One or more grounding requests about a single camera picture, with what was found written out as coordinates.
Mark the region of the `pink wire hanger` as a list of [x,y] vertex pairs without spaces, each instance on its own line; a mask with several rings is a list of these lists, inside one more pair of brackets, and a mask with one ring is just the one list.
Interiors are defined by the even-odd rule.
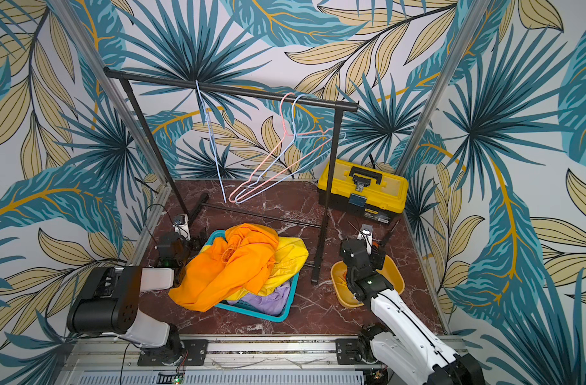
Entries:
[[[289,96],[294,96],[294,100],[291,102],[291,124],[290,128],[288,128],[288,123],[283,113],[283,106],[285,104],[286,98]],[[331,129],[323,130],[323,129],[316,129],[314,131],[310,131],[307,133],[298,133],[295,121],[295,110],[298,102],[300,100],[305,101],[305,97],[310,97],[309,101],[318,101],[317,98],[311,96],[310,94],[301,93],[295,95],[293,92],[286,93],[282,99],[280,100],[279,104],[279,116],[280,121],[283,126],[283,136],[280,140],[275,144],[275,146],[270,150],[270,152],[265,155],[265,157],[261,160],[261,162],[252,170],[250,176],[243,181],[228,197],[228,201],[230,203],[241,204],[246,201],[249,201],[251,198],[248,195],[254,191],[256,191],[259,187],[257,184],[261,181],[262,177],[271,169],[271,167],[277,163],[280,158],[282,157],[285,152],[295,144],[296,140],[299,137],[307,137],[307,138],[326,138],[328,133]]]

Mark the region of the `yellow shorts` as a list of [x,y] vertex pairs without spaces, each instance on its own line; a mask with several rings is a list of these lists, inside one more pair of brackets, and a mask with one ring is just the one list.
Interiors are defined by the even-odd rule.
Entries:
[[282,290],[308,257],[301,239],[261,232],[219,238],[212,254],[222,265],[230,303],[263,299]]

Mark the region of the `white wire hanger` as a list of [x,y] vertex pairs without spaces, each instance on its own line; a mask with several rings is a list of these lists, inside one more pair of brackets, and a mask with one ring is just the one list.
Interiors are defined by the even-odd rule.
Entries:
[[[305,101],[309,101],[310,97],[305,97]],[[291,105],[290,105],[290,112],[286,114],[284,112],[283,106],[283,113],[288,123],[288,128],[290,128],[291,124]],[[298,133],[307,133],[310,131],[314,131],[312,129],[310,131],[303,132],[300,128],[298,128],[298,118],[297,112],[295,110],[295,121]],[[324,150],[323,148],[330,144],[333,139],[333,130],[328,133],[326,138],[307,138],[307,137],[299,137],[295,144],[291,146],[285,154],[282,155],[280,160],[275,163],[271,169],[262,177],[261,181],[257,184],[259,187],[256,191],[251,192],[248,197],[251,199],[259,195],[260,192],[264,191],[265,189],[269,189],[270,187],[284,181],[286,179],[290,179],[298,173],[303,173],[305,170],[312,165],[312,157],[321,158],[323,156]]]

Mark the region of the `orange shorts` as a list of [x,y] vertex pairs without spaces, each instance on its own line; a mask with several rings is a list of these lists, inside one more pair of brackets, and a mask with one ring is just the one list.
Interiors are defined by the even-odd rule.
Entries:
[[187,310],[205,312],[241,289],[256,295],[271,275],[279,243],[267,226],[234,226],[185,266],[182,283],[169,297]]

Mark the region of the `purple shorts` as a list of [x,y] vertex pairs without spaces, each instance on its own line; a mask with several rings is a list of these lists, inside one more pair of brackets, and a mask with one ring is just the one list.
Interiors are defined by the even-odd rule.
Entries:
[[267,296],[247,294],[241,298],[240,303],[246,303],[256,311],[271,316],[282,314],[291,293],[291,283],[285,282]]

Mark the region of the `blue wire hanger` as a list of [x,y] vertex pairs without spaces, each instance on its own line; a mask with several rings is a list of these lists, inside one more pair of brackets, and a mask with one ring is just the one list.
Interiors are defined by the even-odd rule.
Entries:
[[212,122],[211,122],[211,117],[210,117],[210,114],[207,110],[207,105],[203,99],[203,93],[200,88],[200,84],[199,84],[198,80],[195,81],[195,91],[196,91],[196,95],[198,98],[198,105],[203,113],[202,121],[208,129],[211,153],[212,153],[212,157],[214,158],[214,165],[216,168],[217,178],[219,180],[219,186],[220,186],[221,194],[222,194],[222,201],[225,204],[225,203],[227,203],[227,196],[226,196],[226,191],[224,189],[224,183],[223,183],[223,179],[222,179],[222,173],[221,173],[221,168],[220,168],[220,163],[219,163],[219,154],[217,152],[217,146],[215,143],[214,130],[213,130]]

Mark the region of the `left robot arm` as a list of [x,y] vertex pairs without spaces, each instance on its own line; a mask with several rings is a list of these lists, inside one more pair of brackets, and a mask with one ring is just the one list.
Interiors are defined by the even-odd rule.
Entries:
[[67,328],[89,337],[115,337],[136,346],[145,364],[179,365],[187,350],[177,327],[139,309],[140,294],[169,290],[181,282],[190,241],[176,232],[160,238],[155,267],[94,269],[70,307]]

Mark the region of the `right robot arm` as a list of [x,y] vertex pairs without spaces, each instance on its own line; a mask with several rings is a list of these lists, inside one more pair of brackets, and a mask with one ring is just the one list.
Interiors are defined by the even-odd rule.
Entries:
[[357,340],[357,358],[384,364],[406,384],[484,384],[479,361],[458,354],[408,308],[378,270],[385,253],[364,239],[347,238],[340,244],[347,266],[346,283],[354,298],[381,320],[366,327]]

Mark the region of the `yellow black plastic toolbox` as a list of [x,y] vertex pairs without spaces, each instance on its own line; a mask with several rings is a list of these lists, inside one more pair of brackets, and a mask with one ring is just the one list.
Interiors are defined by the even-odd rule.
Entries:
[[337,160],[327,200],[328,174],[317,183],[322,205],[386,225],[405,210],[409,183],[402,176]]

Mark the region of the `black clothes rack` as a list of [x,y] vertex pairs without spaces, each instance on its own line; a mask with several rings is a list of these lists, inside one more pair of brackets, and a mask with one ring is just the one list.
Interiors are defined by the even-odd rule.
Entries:
[[[270,101],[284,101],[284,102],[294,102],[294,98],[291,96],[280,95],[274,92],[262,91],[262,90],[250,90],[244,88],[237,88],[237,87],[229,87],[229,86],[222,86],[222,85],[212,85],[209,83],[192,83],[190,81],[185,80],[174,80],[168,79],[159,76],[150,76],[150,75],[142,75],[136,72],[126,72],[121,70],[113,70],[109,67],[104,67],[103,72],[105,76],[110,79],[118,80],[125,91],[126,96],[129,99],[133,107],[133,111],[135,112],[137,119],[145,133],[148,142],[150,143],[150,147],[153,150],[154,155],[156,156],[159,165],[163,169],[165,173],[166,180],[169,182],[169,185],[172,191],[177,198],[177,202],[179,203],[182,211],[188,218],[187,223],[192,225],[194,221],[198,218],[199,214],[203,211],[204,208],[213,208],[216,210],[222,210],[228,213],[240,213],[243,215],[253,216],[257,218],[267,219],[269,216],[259,213],[250,212],[247,210],[237,210],[231,207],[227,207],[225,205],[211,205],[209,200],[209,195],[204,193],[201,195],[195,206],[192,210],[188,210],[182,195],[177,188],[174,179],[169,172],[164,158],[161,154],[161,151],[154,139],[152,132],[150,131],[150,127],[147,123],[144,113],[141,110],[140,104],[137,100],[137,96],[134,93],[133,87],[131,83],[133,81],[141,82],[141,83],[149,83],[149,84],[156,84],[156,85],[166,85],[171,86],[174,88],[187,88],[192,89],[196,92],[201,91],[208,91],[208,92],[215,92],[217,94],[224,94],[226,96],[241,96],[241,97],[249,97],[254,99],[260,100],[270,100]],[[345,102],[345,101],[331,101],[326,99],[317,99],[317,98],[309,98],[303,96],[299,99],[299,103],[302,105],[306,105],[309,107],[320,107],[320,108],[329,108],[334,112],[333,118],[333,135],[332,135],[332,144],[330,150],[330,157],[328,162],[328,186],[326,189],[326,196],[325,196],[325,203],[324,203],[324,211],[322,216],[322,222],[318,225],[311,222],[303,222],[303,221],[293,221],[291,219],[284,219],[284,218],[275,218],[273,217],[273,221],[281,221],[286,223],[295,224],[297,226],[305,226],[305,227],[312,227],[318,229],[320,231],[315,258],[311,264],[312,274],[311,274],[311,284],[317,286],[320,279],[320,273],[322,270],[323,264],[323,254],[325,248],[325,241],[328,234],[328,217],[329,217],[329,202],[332,195],[332,185],[333,185],[333,177],[335,172],[336,166],[336,159],[337,159],[337,149],[340,141],[340,134],[341,134],[341,125],[343,122],[344,114],[346,112],[357,112],[359,109],[359,105],[354,102]]]

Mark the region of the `teal plastic basket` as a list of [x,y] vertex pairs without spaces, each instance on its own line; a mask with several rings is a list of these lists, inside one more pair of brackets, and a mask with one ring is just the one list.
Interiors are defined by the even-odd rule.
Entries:
[[259,295],[241,290],[215,307],[257,319],[283,322],[289,315],[300,271],[307,258],[306,245],[300,238],[281,237],[271,275]]

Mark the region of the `black handled screwdriver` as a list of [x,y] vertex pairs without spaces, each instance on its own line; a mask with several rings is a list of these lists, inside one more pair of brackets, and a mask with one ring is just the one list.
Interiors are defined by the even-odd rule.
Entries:
[[392,228],[382,237],[381,241],[379,242],[378,249],[384,250],[385,247],[389,244],[391,237],[394,235],[395,231],[397,230],[397,226],[399,224],[399,220],[396,220]]

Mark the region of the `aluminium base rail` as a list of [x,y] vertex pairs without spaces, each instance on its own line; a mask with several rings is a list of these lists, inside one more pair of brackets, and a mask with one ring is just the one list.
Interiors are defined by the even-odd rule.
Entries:
[[184,367],[158,366],[135,346],[84,340],[58,384],[363,384],[381,364],[344,364],[338,335],[185,335],[203,341]]

